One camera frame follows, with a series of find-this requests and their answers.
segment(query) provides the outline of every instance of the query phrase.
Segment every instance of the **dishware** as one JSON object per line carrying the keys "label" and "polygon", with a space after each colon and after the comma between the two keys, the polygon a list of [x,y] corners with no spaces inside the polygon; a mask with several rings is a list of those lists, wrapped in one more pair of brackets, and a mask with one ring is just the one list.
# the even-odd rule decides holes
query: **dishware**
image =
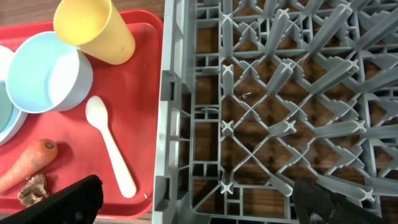
{"label": "dishware", "polygon": [[30,37],[16,50],[6,87],[17,108],[43,113],[79,105],[92,83],[93,69],[84,54],[49,31]]}
{"label": "dishware", "polygon": [[19,131],[21,126],[24,124],[27,117],[27,113],[21,111],[16,106],[12,107],[11,117],[4,127],[0,131],[0,146],[7,143],[14,135]]}
{"label": "dishware", "polygon": [[7,125],[11,113],[12,103],[7,95],[5,79],[14,52],[0,45],[0,131]]}
{"label": "dishware", "polygon": [[109,158],[111,159],[113,172],[116,176],[116,180],[123,197],[133,197],[137,192],[137,187],[122,155],[119,152],[118,146],[109,131],[108,111],[100,97],[92,96],[87,101],[86,117],[88,122],[97,128],[104,138]]}
{"label": "dishware", "polygon": [[59,39],[112,65],[131,58],[136,42],[111,0],[63,0],[54,15]]}

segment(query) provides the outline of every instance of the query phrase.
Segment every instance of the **food scrap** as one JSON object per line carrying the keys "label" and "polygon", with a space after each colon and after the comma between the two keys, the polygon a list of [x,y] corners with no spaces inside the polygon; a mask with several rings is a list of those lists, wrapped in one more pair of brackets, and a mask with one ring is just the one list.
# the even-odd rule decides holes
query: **food scrap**
{"label": "food scrap", "polygon": [[26,186],[19,192],[18,199],[21,204],[29,207],[41,202],[49,196],[47,183],[43,174],[36,175],[28,181]]}
{"label": "food scrap", "polygon": [[250,95],[251,94],[251,92],[248,92],[248,93],[243,93],[242,95],[240,95],[239,97],[240,98],[244,98],[244,99],[246,99],[247,97],[248,97],[248,95]]}

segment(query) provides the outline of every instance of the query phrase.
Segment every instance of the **white spoon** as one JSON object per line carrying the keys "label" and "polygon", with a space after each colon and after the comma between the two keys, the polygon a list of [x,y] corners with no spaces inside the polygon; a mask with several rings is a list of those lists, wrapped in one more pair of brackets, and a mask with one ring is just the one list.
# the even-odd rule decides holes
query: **white spoon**
{"label": "white spoon", "polygon": [[137,192],[137,187],[109,131],[108,111],[100,97],[92,96],[88,100],[86,105],[86,117],[92,126],[101,131],[106,148],[108,149],[109,157],[111,158],[113,172],[116,176],[120,192],[125,198],[133,197]]}

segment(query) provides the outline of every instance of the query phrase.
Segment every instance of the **gray dish rack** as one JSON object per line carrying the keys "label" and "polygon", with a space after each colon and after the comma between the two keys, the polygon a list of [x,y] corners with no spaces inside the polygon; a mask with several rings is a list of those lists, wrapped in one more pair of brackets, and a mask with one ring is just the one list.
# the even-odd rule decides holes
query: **gray dish rack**
{"label": "gray dish rack", "polygon": [[[289,4],[295,10],[284,9]],[[238,16],[250,7],[251,16]],[[218,28],[218,52],[198,54],[197,29]],[[234,43],[233,29],[241,33]],[[398,181],[387,178],[398,169],[398,124],[390,124],[398,116],[398,2],[396,0],[267,0],[259,7],[257,0],[242,0],[233,9],[230,0],[167,0],[165,2],[162,71],[157,130],[156,165],[154,177],[153,223],[298,223],[291,201],[294,181],[283,171],[294,164],[302,164],[324,187],[344,195],[370,212],[381,216],[380,196],[398,196]],[[294,49],[278,49],[281,41],[290,38],[297,43]],[[331,39],[339,46],[326,47]],[[252,42],[257,50],[237,50],[243,43]],[[318,80],[310,82],[301,67],[310,58],[326,70]],[[232,61],[232,65],[223,62]],[[276,70],[268,82],[262,80],[256,67],[268,60]],[[366,78],[364,64],[371,62],[380,71]],[[243,70],[234,80],[234,70]],[[198,77],[215,77],[218,81],[218,103],[199,105],[196,101]],[[245,79],[253,79],[265,94],[250,105],[247,95],[235,95],[235,88]],[[286,82],[295,82],[308,95],[301,102],[283,99],[278,93]],[[336,85],[344,85],[354,97],[343,101],[325,93]],[[182,96],[190,94],[190,111],[182,109]],[[223,120],[221,104],[232,98],[245,113],[237,121]],[[268,126],[257,112],[267,98],[274,98],[288,111],[276,124]],[[303,110],[304,104],[316,99],[333,113],[322,126],[314,126]],[[369,104],[377,104],[385,114],[371,123]],[[268,135],[249,150],[235,135],[234,130],[246,119],[254,118]],[[190,124],[190,133],[182,133],[183,120]],[[299,121],[313,132],[313,137],[302,147],[287,144],[284,139],[296,133]],[[217,160],[195,159],[195,126],[199,123],[218,125]],[[336,145],[330,139],[357,135],[351,148]],[[244,159],[232,169],[221,165],[221,143],[232,139],[246,152]],[[256,157],[256,152],[270,139],[280,142],[291,153],[291,158],[276,172],[271,172]],[[313,169],[305,157],[314,141],[322,141],[332,148],[339,159],[326,172]],[[189,145],[189,163],[181,164],[182,145]],[[381,148],[392,157],[388,165],[377,172],[374,148]],[[265,184],[240,184],[235,172],[248,160],[253,160],[269,179]],[[196,166],[201,175],[194,175]],[[332,175],[337,168],[350,166],[359,172],[365,184]],[[216,176],[207,175],[216,167]],[[199,201],[193,203],[195,180],[213,180],[216,185]],[[284,214],[281,216],[251,215],[243,212],[245,189],[278,190],[283,194]],[[221,212],[205,213],[198,210],[212,195],[221,198]],[[229,212],[230,205],[236,211]]]}

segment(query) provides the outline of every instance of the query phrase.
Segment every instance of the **red tray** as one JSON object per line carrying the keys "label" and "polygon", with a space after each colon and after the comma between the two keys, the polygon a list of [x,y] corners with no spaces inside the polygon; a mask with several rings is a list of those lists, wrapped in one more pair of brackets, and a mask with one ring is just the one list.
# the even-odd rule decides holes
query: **red tray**
{"label": "red tray", "polygon": [[[121,195],[101,134],[85,118],[87,99],[70,111],[28,115],[21,130],[0,147],[0,175],[31,142],[52,139],[58,143],[58,156],[39,171],[47,177],[51,194],[96,174],[104,192],[98,216],[133,219],[152,208],[163,23],[143,9],[123,11],[121,15],[136,40],[136,51],[118,66],[88,56],[94,81],[87,99],[93,95],[103,99],[109,111],[109,128],[136,181],[136,196]],[[15,51],[28,37],[49,30],[53,30],[52,21],[0,27],[0,45]],[[1,213],[24,209],[17,194],[25,184],[0,195]]]}

